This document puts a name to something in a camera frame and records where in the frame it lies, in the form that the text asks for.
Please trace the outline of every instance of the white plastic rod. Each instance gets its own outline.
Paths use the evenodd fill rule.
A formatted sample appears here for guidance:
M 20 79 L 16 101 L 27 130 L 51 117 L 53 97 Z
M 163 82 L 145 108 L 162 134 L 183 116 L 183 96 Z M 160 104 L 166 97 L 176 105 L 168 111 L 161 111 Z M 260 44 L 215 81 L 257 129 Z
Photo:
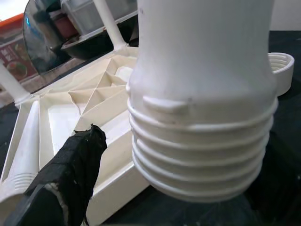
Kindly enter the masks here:
M 39 102 L 34 101 L 30 109 L 8 178 L 18 175 L 35 175 L 39 171 Z
M 18 105 L 22 101 L 31 96 L 23 86 L 11 75 L 8 70 L 0 63 L 0 83 L 5 90 L 14 98 L 15 104 Z
M 274 0 L 138 0 L 133 161 L 158 190 L 220 202 L 258 176 L 277 108 Z
M 98 13 L 103 20 L 103 24 L 107 29 L 109 37 L 114 45 L 114 50 L 125 47 L 127 43 L 124 41 L 119 28 L 116 25 L 114 17 L 108 7 L 106 0 L 94 0 Z

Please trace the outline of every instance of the white plastic tray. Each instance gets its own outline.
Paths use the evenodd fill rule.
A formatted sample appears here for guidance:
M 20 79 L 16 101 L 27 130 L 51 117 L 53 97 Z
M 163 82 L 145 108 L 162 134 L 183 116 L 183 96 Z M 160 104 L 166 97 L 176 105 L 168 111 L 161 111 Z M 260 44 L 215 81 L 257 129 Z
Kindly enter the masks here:
M 126 47 L 101 57 L 21 104 L 0 179 L 1 203 L 14 200 L 31 182 L 27 180 L 20 189 L 12 189 L 8 175 L 35 100 L 39 102 L 40 116 L 39 169 L 55 156 L 74 130 L 86 130 L 94 124 L 106 133 L 108 148 L 87 210 L 91 225 L 105 221 L 149 185 L 132 162 L 125 90 L 137 52 L 137 48 Z

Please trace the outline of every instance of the white plastic part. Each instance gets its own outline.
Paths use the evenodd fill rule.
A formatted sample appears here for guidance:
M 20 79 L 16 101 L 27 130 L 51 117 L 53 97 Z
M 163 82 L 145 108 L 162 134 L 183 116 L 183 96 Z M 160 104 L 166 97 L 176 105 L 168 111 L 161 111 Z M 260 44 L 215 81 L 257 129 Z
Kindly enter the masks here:
M 32 107 L 35 100 L 40 111 L 38 168 L 34 169 L 37 172 L 54 157 L 74 129 L 86 130 L 93 123 L 106 133 L 108 148 L 102 156 L 87 210 L 90 225 L 101 224 L 149 185 L 132 161 L 132 132 L 125 89 L 128 72 L 136 64 L 137 52 L 137 48 L 125 47 L 109 53 L 40 90 L 34 94 L 36 97 L 21 104 L 0 180 L 0 219 L 5 219 L 13 210 L 20 194 L 35 177 L 32 174 L 19 176 L 21 183 L 16 184 L 17 189 L 8 178 L 12 174 L 12 163 L 16 165 L 23 161 L 16 151 L 23 139 L 26 121 L 32 118 L 31 113 L 36 109 Z M 32 166 L 36 166 L 36 156 L 30 151 L 26 155 L 26 161 L 30 160 L 34 163 Z
M 277 80 L 277 96 L 281 96 L 291 88 L 295 59 L 286 53 L 269 53 L 269 61 Z
M 23 86 L 8 72 L 1 62 L 0 83 L 14 98 L 16 106 L 31 97 L 31 94 L 23 88 Z
M 276 81 L 273 0 L 138 0 L 140 46 L 127 86 L 133 161 L 191 202 L 243 193 L 261 170 Z
M 124 41 L 114 17 L 108 7 L 106 0 L 94 0 L 98 13 L 113 43 L 114 50 L 121 49 L 127 45 Z

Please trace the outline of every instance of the white plastic bottle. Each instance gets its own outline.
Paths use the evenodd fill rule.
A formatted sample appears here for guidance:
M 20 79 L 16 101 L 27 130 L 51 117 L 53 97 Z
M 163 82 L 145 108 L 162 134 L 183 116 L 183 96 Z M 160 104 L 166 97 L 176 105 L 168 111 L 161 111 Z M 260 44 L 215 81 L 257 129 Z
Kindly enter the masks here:
M 192 202 L 243 193 L 258 176 L 276 81 L 274 0 L 138 0 L 128 108 L 133 160 L 158 190 Z

